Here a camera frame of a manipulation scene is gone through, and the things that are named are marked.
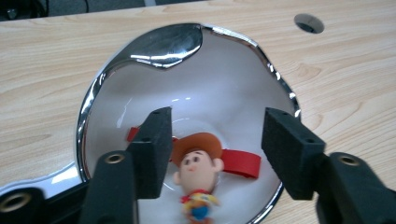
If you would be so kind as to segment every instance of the white bowl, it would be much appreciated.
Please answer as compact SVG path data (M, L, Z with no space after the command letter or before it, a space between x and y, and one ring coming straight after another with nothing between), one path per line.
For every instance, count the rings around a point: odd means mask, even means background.
M178 24L142 35L116 53L81 107L77 154L83 179L91 178L100 156L127 148L131 127L165 106L172 106L173 135L209 132L224 148L262 157L258 179L219 175L214 194L221 206L210 215L215 223L261 221L282 191L261 149L264 109L296 118L300 110L257 44L219 27ZM169 163L160 198L139 201L140 223L187 223L180 212L183 192L172 181L176 169Z

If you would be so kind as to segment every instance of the toy figure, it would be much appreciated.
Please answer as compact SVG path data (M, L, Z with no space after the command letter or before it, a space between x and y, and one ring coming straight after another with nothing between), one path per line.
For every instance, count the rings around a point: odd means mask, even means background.
M181 202L183 213L191 224L212 223L207 215L211 204L219 205L211 193L218 172L224 168L221 153L221 143L211 133L195 133L174 143L171 159L179 167L174 181L186 194Z

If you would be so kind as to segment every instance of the brown hat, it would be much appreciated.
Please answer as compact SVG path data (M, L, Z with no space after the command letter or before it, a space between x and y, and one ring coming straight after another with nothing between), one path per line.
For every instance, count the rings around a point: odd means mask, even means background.
M205 151L212 160L221 157L221 142L215 135L212 133L195 133L174 142L171 155L172 162L180 166L184 156L196 148Z

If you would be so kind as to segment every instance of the wooden table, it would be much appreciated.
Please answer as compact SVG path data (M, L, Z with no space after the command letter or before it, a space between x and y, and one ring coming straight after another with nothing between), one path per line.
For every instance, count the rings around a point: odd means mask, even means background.
M313 35L293 19L325 25ZM219 0L0 23L0 186L74 159L80 103L96 71L131 39L196 21L245 34L295 91L303 123L366 160L396 189L396 4ZM267 223L315 223L313 202L284 193Z

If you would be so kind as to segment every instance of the toy ear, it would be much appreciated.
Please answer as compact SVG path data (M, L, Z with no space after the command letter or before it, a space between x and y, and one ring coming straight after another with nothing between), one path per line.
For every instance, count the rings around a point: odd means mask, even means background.
M180 185L180 172L175 172L174 173L174 183L176 185Z
M222 159L214 159L213 160L213 169L215 172L220 172L224 169L224 162Z

